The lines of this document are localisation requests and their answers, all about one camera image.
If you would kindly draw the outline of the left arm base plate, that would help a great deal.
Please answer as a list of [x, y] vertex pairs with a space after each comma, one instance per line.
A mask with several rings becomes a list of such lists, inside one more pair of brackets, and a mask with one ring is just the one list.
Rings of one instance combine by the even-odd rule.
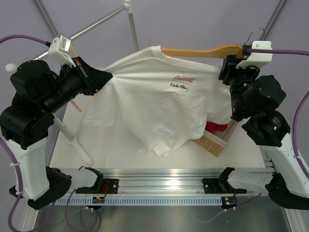
[[92, 187], [78, 188], [77, 194], [117, 194], [119, 188], [119, 179], [100, 178]]

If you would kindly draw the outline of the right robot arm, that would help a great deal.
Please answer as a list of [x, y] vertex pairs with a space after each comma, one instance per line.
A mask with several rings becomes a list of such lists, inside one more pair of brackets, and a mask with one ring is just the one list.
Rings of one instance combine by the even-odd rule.
[[241, 59], [226, 57], [219, 80], [230, 87], [232, 119], [240, 122], [247, 135], [273, 161], [278, 171], [272, 174], [247, 173], [227, 167], [217, 178], [202, 180], [206, 194], [266, 194], [287, 209], [308, 210], [308, 166], [298, 153], [291, 129], [277, 111], [286, 97], [272, 75], [260, 75], [257, 65], [239, 67]]

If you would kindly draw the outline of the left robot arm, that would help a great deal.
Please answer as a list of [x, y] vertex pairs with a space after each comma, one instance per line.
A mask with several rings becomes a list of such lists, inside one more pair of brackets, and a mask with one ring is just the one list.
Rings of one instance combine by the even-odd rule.
[[54, 114], [77, 95], [92, 96], [112, 79], [80, 57], [73, 66], [52, 71], [43, 60], [22, 63], [11, 75], [16, 93], [11, 106], [0, 115], [3, 137], [20, 164], [23, 194], [28, 205], [39, 210], [64, 196], [71, 176], [45, 164], [45, 144]]

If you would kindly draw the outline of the wooden hanger with metal hook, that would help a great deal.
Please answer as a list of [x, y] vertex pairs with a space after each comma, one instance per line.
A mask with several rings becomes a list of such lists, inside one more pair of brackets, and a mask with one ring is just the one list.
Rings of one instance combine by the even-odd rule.
[[207, 50], [161, 47], [161, 52], [169, 57], [225, 59], [229, 55], [235, 55], [236, 58], [244, 58], [244, 56], [242, 55], [242, 47], [242, 45], [237, 44], [227, 44]]

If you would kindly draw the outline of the white printed t shirt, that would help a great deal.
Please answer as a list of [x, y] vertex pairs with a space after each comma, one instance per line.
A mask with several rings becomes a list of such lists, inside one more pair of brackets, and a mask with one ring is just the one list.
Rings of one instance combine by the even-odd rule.
[[200, 138], [207, 122], [231, 120], [229, 88], [218, 79], [219, 66], [169, 57], [160, 46], [151, 46], [105, 71], [112, 78], [96, 95], [84, 123], [109, 127], [121, 114], [141, 151], [167, 156]]

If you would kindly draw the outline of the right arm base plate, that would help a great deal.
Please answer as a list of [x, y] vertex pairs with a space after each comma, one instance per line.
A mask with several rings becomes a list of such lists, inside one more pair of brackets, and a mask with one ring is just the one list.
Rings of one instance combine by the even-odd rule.
[[219, 181], [218, 178], [203, 178], [205, 194], [245, 194], [246, 189], [233, 188], [227, 181]]

